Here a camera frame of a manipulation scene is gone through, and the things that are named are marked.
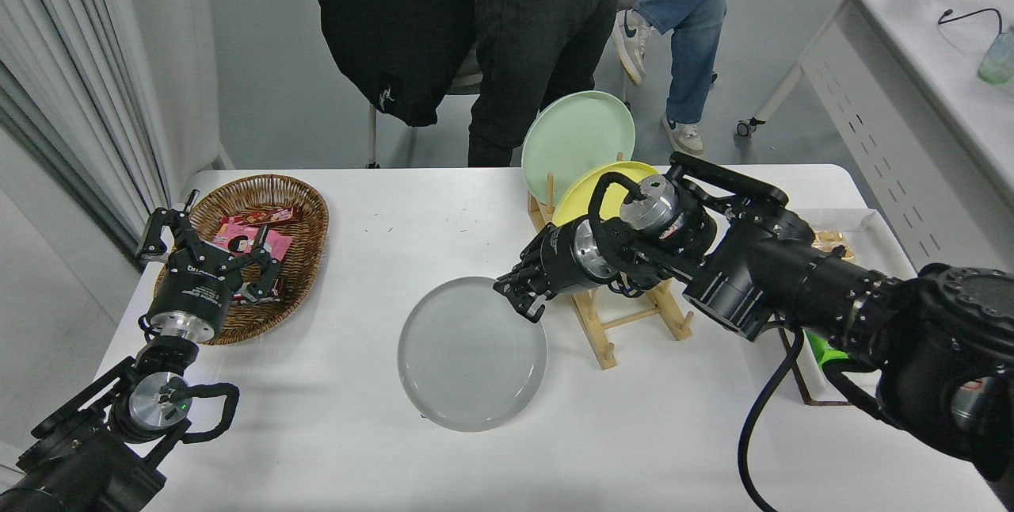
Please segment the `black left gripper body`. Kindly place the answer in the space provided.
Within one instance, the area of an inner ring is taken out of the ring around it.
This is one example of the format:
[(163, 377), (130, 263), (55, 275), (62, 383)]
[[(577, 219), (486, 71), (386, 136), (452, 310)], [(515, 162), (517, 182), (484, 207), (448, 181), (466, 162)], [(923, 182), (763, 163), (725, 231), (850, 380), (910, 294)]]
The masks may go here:
[(240, 276), (229, 271), (231, 257), (170, 255), (166, 274), (146, 314), (152, 331), (221, 331)]

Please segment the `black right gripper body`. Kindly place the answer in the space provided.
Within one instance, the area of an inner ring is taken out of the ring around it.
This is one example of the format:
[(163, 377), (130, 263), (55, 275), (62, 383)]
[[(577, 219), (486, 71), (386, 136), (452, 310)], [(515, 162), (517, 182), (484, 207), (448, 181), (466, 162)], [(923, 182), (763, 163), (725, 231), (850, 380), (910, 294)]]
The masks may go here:
[(576, 294), (586, 284), (586, 273), (575, 250), (577, 224), (547, 224), (544, 274), (554, 295)]

